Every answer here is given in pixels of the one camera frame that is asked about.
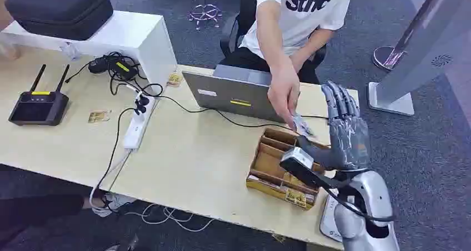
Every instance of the human hand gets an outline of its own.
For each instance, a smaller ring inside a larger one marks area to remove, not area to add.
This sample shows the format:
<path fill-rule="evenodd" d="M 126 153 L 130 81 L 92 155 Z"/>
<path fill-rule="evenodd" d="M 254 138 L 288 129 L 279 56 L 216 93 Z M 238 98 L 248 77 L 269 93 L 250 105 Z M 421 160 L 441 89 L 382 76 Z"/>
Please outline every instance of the human hand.
<path fill-rule="evenodd" d="M 270 67 L 272 83 L 268 89 L 268 99 L 277 114 L 288 126 L 296 130 L 292 113 L 296 110 L 299 97 L 299 78 L 288 56 L 276 67 Z"/>
<path fill-rule="evenodd" d="M 305 55 L 300 51 L 295 52 L 294 54 L 289 56 L 289 58 L 291 59 L 291 63 L 293 64 L 293 68 L 296 71 L 296 73 L 299 73 L 299 71 L 304 65 L 304 62 L 306 62 L 307 60 Z"/>

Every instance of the white t-shirt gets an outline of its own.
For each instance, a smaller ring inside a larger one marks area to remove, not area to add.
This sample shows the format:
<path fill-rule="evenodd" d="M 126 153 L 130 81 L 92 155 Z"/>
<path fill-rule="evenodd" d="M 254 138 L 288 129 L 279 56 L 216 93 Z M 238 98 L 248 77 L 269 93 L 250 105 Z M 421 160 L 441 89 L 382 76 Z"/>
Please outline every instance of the white t-shirt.
<path fill-rule="evenodd" d="M 268 0 L 257 0 L 257 7 Z M 285 54 L 303 47 L 317 28 L 337 30 L 343 26 L 350 0 L 274 0 L 281 5 L 279 26 Z M 240 47 L 247 47 L 263 58 L 257 40 L 257 21 L 244 36 Z"/>

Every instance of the robotic arm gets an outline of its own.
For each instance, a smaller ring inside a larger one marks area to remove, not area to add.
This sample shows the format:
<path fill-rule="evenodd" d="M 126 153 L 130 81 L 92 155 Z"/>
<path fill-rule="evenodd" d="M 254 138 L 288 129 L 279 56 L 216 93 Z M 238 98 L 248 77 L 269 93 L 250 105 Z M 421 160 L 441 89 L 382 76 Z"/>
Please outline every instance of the robotic arm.
<path fill-rule="evenodd" d="M 399 250 L 394 215 L 384 179 L 369 166 L 369 134 L 355 100 L 333 82 L 322 85 L 327 100 L 331 149 L 320 149 L 305 136 L 280 166 L 306 185 L 324 188 L 339 204 L 335 224 L 346 251 Z M 304 160 L 337 170 L 330 179 L 313 172 Z M 338 196 L 331 189 L 338 189 Z"/>

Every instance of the person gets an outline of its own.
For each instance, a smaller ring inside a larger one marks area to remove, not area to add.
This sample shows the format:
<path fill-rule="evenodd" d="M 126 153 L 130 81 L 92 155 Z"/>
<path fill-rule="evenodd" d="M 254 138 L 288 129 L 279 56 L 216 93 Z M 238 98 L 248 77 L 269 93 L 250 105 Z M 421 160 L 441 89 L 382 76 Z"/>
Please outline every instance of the person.
<path fill-rule="evenodd" d="M 38 197 L 0 199 L 0 249 L 31 225 L 39 225 L 49 219 L 76 215 L 83 209 L 92 209 L 100 217 L 106 217 L 136 199 L 125 195 L 106 193 L 92 198 L 78 194 L 58 194 Z"/>
<path fill-rule="evenodd" d="M 295 129 L 299 82 L 316 83 L 308 60 L 344 24 L 350 0 L 257 0 L 256 20 L 220 64 L 271 72 L 268 99 Z"/>

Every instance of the shoe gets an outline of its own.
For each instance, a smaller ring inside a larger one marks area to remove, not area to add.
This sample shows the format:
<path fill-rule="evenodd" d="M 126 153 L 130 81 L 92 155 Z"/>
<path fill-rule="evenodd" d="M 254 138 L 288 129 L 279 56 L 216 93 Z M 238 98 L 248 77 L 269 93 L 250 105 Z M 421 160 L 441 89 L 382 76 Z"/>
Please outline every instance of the shoe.
<path fill-rule="evenodd" d="M 106 217 L 110 215 L 111 213 L 116 212 L 118 208 L 121 207 L 122 205 L 133 203 L 134 201 L 136 201 L 135 198 L 127 197 L 125 195 L 115 194 L 115 193 L 105 194 L 103 196 L 103 200 L 105 202 L 109 202 L 108 208 L 106 209 L 92 208 L 93 212 L 100 217 Z"/>

